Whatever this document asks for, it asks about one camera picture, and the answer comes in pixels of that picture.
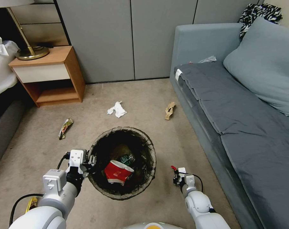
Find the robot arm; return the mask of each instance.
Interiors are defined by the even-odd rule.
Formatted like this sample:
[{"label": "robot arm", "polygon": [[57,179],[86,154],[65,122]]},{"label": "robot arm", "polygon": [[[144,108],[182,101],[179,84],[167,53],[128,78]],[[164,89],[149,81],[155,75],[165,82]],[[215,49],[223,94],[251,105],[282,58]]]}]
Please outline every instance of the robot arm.
[{"label": "robot arm", "polygon": [[86,155],[86,150],[73,149],[66,171],[49,170],[43,176],[45,195],[38,207],[16,219],[9,229],[65,229],[74,199],[81,191],[83,179],[88,175],[85,166],[87,157],[90,155]]},{"label": "robot arm", "polygon": [[188,212],[197,229],[230,229],[224,218],[215,212],[207,195],[198,191],[195,176],[186,174],[185,168],[175,170],[175,184],[180,185]]}]

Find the brass lamp base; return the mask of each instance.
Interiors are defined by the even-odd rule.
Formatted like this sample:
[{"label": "brass lamp base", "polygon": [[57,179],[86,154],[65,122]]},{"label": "brass lamp base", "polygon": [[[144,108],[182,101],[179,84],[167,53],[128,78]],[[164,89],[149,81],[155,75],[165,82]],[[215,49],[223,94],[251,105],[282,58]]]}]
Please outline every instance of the brass lamp base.
[{"label": "brass lamp base", "polygon": [[49,49],[46,47],[33,48],[34,55],[31,54],[29,49],[19,49],[16,53],[16,58],[19,60],[33,60],[46,56],[49,53]]}]

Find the beige carpet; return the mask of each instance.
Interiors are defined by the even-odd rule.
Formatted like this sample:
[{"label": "beige carpet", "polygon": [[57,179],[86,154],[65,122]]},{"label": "beige carpet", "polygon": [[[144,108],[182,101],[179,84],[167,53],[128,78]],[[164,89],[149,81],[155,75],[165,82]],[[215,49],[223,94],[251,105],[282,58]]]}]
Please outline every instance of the beige carpet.
[{"label": "beige carpet", "polygon": [[[107,115],[107,109],[120,100],[128,113],[119,119]],[[167,121],[165,108],[171,101],[177,107]],[[68,117],[74,124],[66,139],[59,141],[58,132]],[[20,196],[43,192],[42,176],[56,168],[65,151],[89,149],[97,136],[117,126],[135,127],[150,136],[157,156],[156,178],[143,193],[125,201],[103,196],[86,179],[67,228],[115,229],[148,221],[195,228],[180,189],[172,184],[171,165],[201,176],[216,211],[232,229],[240,228],[169,79],[88,85],[83,103],[28,110],[0,161],[0,228],[8,227],[12,205]],[[26,204],[20,202],[16,217],[24,213]]]}]

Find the black cable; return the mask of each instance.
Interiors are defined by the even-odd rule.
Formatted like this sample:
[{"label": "black cable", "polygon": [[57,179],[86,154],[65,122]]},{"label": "black cable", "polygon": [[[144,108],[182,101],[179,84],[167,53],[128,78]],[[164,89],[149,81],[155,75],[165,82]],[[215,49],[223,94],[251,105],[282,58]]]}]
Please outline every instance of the black cable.
[{"label": "black cable", "polygon": [[195,174],[192,174],[192,175],[194,175],[195,177],[197,177],[197,178],[200,180],[201,186],[202,186],[202,192],[203,192],[204,187],[203,187],[203,181],[202,181],[202,179],[201,179],[198,175],[195,175]]},{"label": "black cable", "polygon": [[59,169],[60,168],[60,166],[61,166],[61,164],[62,164],[62,162],[63,162],[63,160],[65,159],[65,155],[62,157],[62,159],[60,160],[60,162],[59,162],[59,164],[58,164],[58,166],[56,167],[56,169]]},{"label": "black cable", "polygon": [[16,208],[18,202],[21,201],[22,199],[24,199],[24,198],[26,198],[26,197],[30,197],[30,196],[40,196],[40,197],[42,197],[43,194],[33,193],[33,194],[24,195],[24,196],[22,196],[21,198],[19,198],[19,199],[15,202],[15,204],[13,205],[13,208],[12,208],[12,211],[11,211],[11,216],[10,216],[9,227],[10,227],[10,226],[12,225],[12,223],[13,223],[14,212],[15,212],[15,208]]}]

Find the gray pillow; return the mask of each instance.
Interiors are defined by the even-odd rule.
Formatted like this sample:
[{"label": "gray pillow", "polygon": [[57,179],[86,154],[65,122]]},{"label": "gray pillow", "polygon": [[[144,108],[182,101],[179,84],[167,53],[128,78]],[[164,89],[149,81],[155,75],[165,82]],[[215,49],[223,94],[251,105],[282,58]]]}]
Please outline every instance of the gray pillow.
[{"label": "gray pillow", "polygon": [[257,18],[223,65],[256,96],[289,116],[289,29]]}]

